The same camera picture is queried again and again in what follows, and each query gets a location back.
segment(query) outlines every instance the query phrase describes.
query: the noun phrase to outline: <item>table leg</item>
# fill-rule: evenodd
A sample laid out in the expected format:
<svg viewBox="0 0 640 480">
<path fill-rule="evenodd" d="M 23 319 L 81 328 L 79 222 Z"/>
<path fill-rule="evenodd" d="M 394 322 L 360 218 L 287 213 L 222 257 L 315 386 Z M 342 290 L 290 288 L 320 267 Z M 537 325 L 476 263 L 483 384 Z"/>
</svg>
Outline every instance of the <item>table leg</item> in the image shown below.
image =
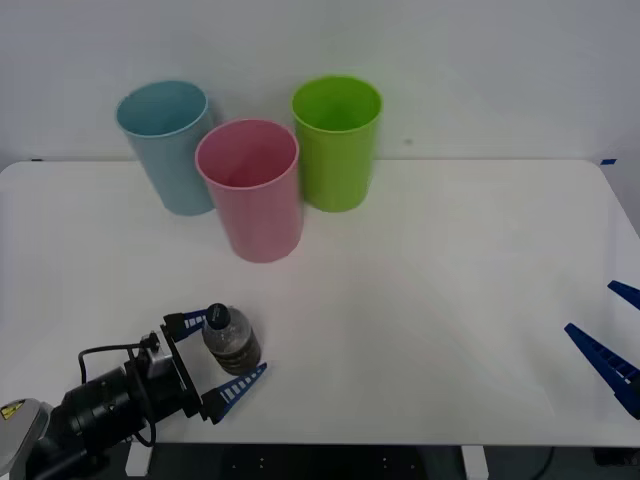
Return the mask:
<svg viewBox="0 0 640 480">
<path fill-rule="evenodd" d="M 489 468 L 482 445 L 463 445 L 462 460 L 467 480 L 488 480 Z"/>
</svg>

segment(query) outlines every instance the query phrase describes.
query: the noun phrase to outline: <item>plastic cup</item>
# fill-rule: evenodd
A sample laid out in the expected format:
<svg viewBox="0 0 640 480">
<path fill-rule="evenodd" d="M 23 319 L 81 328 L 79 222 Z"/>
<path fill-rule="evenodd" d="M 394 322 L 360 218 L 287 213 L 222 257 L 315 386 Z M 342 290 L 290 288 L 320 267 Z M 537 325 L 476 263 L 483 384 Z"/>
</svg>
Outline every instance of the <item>plastic cup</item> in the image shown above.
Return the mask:
<svg viewBox="0 0 640 480">
<path fill-rule="evenodd" d="M 272 262 L 298 245 L 298 151 L 289 130 L 266 120 L 226 123 L 198 145 L 196 167 L 241 258 Z"/>
<path fill-rule="evenodd" d="M 167 210 L 198 215 L 213 208 L 193 165 L 198 142 L 213 128 L 202 90 L 181 81 L 146 85 L 120 102 L 116 122 Z"/>
<path fill-rule="evenodd" d="M 305 200 L 327 212 L 357 207 L 369 189 L 382 97 L 357 78 L 327 76 L 302 85 L 291 103 Z"/>
</svg>

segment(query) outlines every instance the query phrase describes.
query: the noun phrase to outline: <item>white table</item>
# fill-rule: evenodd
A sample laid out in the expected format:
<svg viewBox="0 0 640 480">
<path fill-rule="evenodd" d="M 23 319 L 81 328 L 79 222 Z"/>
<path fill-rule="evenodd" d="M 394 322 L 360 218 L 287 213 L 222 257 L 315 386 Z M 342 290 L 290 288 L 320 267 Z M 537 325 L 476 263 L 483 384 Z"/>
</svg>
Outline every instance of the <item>white table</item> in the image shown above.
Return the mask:
<svg viewBox="0 0 640 480">
<path fill-rule="evenodd" d="M 640 446 L 640 426 L 563 332 L 640 365 L 640 240 L 581 161 L 379 161 L 343 214 L 305 212 L 287 258 L 236 257 L 215 212 L 165 211 L 136 163 L 21 163 L 0 175 L 0 403 L 56 404 L 76 354 L 219 301 L 269 368 L 217 426 L 160 441 Z M 196 383 L 228 377 L 198 338 Z M 89 376 L 125 356 L 88 357 Z"/>
</svg>

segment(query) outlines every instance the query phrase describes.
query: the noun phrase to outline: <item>robotic arm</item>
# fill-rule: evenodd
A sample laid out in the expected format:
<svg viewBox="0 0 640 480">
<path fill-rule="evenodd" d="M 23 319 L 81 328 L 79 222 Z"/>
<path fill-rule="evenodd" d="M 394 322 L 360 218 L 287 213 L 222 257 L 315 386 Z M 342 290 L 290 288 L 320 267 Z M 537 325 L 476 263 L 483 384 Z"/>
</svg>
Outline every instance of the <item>robotic arm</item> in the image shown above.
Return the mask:
<svg viewBox="0 0 640 480">
<path fill-rule="evenodd" d="M 199 413 L 203 420 L 218 423 L 266 364 L 199 396 L 175 344 L 200 330 L 204 314 L 168 315 L 161 332 L 152 332 L 139 344 L 81 352 L 83 383 L 55 408 L 34 399 L 2 407 L 0 479 L 8 475 L 9 480 L 66 480 L 94 474 L 107 463 L 103 452 L 131 436 L 153 446 L 156 422 L 179 410 L 187 418 Z M 85 383 L 83 356 L 109 350 L 127 350 L 129 361 Z M 241 385 L 241 393 L 225 395 L 234 385 Z M 146 424 L 149 440 L 139 434 Z"/>
</svg>

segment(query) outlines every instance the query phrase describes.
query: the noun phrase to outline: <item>water bottle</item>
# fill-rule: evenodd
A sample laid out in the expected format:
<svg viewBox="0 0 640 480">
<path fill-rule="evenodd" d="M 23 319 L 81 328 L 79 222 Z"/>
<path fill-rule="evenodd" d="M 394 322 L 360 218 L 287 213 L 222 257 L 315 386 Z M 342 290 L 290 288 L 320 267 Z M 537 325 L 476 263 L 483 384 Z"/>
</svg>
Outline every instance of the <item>water bottle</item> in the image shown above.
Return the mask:
<svg viewBox="0 0 640 480">
<path fill-rule="evenodd" d="M 242 312 L 214 303 L 205 318 L 202 338 L 225 372 L 244 375 L 258 366 L 260 345 Z"/>
</svg>

